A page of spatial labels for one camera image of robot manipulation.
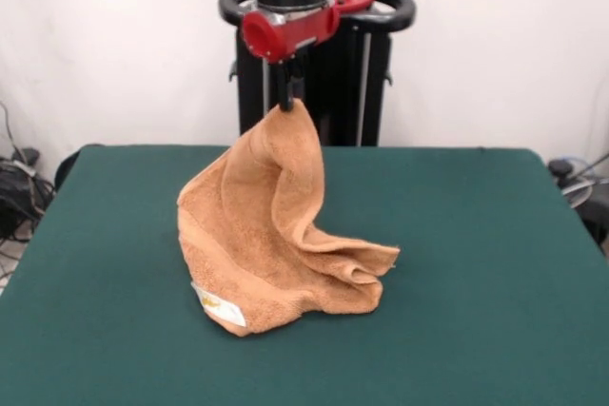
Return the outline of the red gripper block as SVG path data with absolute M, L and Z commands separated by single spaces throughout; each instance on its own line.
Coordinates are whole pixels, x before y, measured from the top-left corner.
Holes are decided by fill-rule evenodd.
M 247 49 L 256 57 L 277 64 L 277 99 L 280 110 L 290 112 L 293 98 L 305 98 L 305 64 L 295 57 L 290 66 L 282 62 L 309 45 L 323 43 L 331 38 L 340 24 L 336 7 L 313 10 L 290 19 L 287 14 L 265 10 L 247 13 L 241 31 Z

